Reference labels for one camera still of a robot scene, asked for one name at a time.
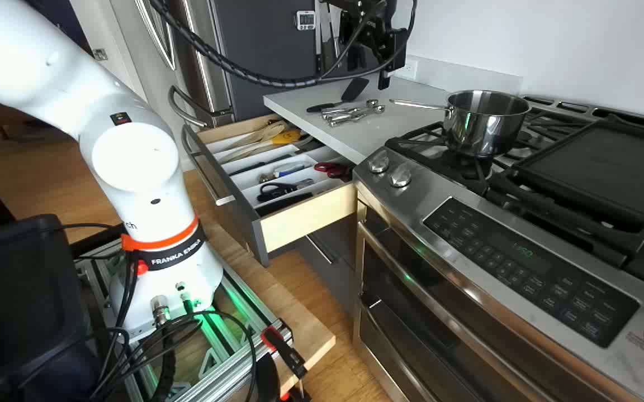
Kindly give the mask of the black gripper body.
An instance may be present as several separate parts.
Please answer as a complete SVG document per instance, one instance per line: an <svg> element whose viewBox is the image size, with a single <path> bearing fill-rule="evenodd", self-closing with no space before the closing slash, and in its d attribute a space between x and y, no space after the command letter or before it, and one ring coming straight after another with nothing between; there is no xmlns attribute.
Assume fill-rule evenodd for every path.
<svg viewBox="0 0 644 402"><path fill-rule="evenodd" d="M398 0L338 0L340 44L343 70L377 73L377 87L387 89L390 73L405 66L411 27L394 27Z"/></svg>

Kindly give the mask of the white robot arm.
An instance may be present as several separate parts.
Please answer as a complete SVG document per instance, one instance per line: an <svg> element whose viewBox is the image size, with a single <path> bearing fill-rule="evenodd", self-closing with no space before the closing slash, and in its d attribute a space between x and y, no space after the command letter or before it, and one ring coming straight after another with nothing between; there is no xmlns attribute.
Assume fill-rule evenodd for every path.
<svg viewBox="0 0 644 402"><path fill-rule="evenodd" d="M25 0L0 0L0 104L68 135L116 211L130 277L121 327L148 337L188 301L209 307L223 265L192 211L169 127Z"/></svg>

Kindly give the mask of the robot base mounting frame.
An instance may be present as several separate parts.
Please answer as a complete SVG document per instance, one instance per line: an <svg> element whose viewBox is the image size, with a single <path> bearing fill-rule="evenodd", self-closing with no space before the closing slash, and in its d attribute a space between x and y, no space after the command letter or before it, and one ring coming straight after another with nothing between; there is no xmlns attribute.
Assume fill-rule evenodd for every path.
<svg viewBox="0 0 644 402"><path fill-rule="evenodd" d="M124 269L116 230L72 245L112 348L94 402L261 402L259 368L275 378L273 394L291 401L334 346L334 336L220 226L208 226L206 236L223 265L211 307L204 309L189 291L177 292L181 309L164 305L163 330L140 339L116 327L112 287Z"/></svg>

